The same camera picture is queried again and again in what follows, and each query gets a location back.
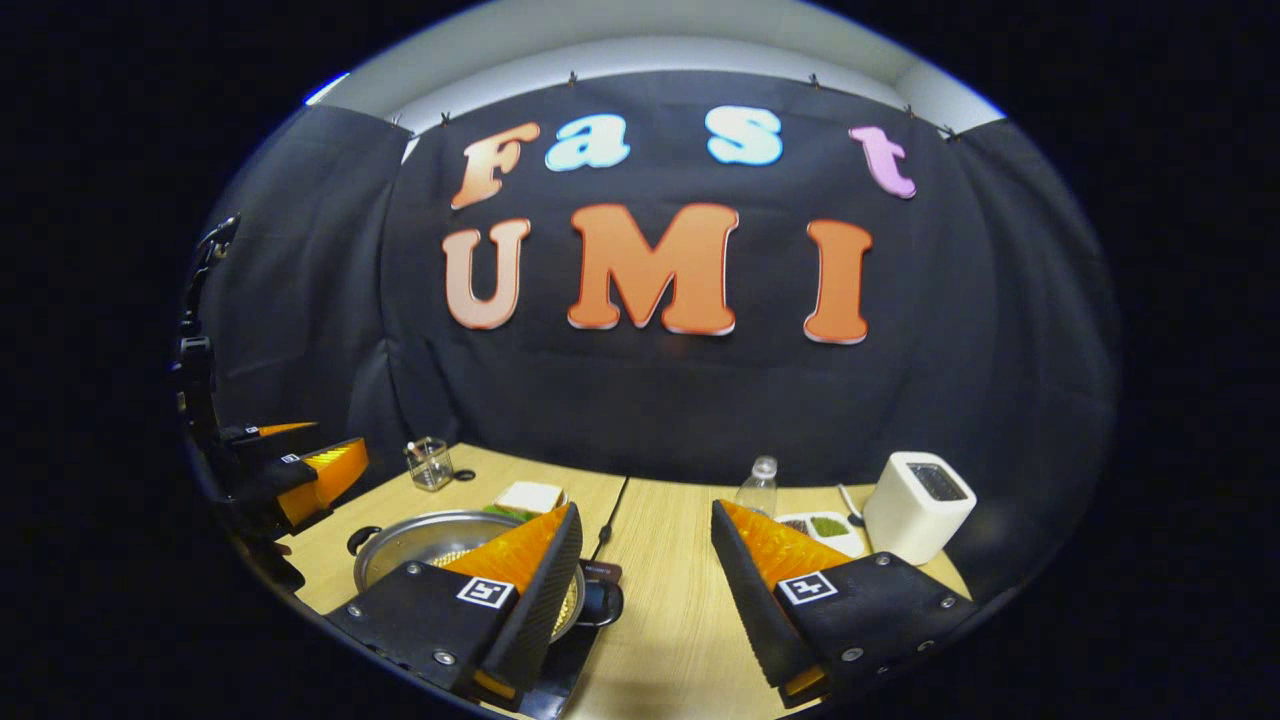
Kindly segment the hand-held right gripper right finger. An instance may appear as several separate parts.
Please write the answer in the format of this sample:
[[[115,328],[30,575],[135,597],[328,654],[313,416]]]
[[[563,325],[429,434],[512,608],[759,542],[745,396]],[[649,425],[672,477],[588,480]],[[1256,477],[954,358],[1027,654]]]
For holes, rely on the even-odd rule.
[[[710,541],[787,708],[854,701],[937,653],[979,611],[893,553],[852,559],[733,502],[713,502]]]

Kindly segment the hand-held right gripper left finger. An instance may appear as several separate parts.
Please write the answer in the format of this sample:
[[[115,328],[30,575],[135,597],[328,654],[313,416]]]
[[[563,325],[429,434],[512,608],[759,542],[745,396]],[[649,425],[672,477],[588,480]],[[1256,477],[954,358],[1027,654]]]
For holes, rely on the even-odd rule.
[[[532,689],[580,574],[575,503],[529,521],[430,512],[362,534],[357,593],[326,619],[440,691],[518,701]]]

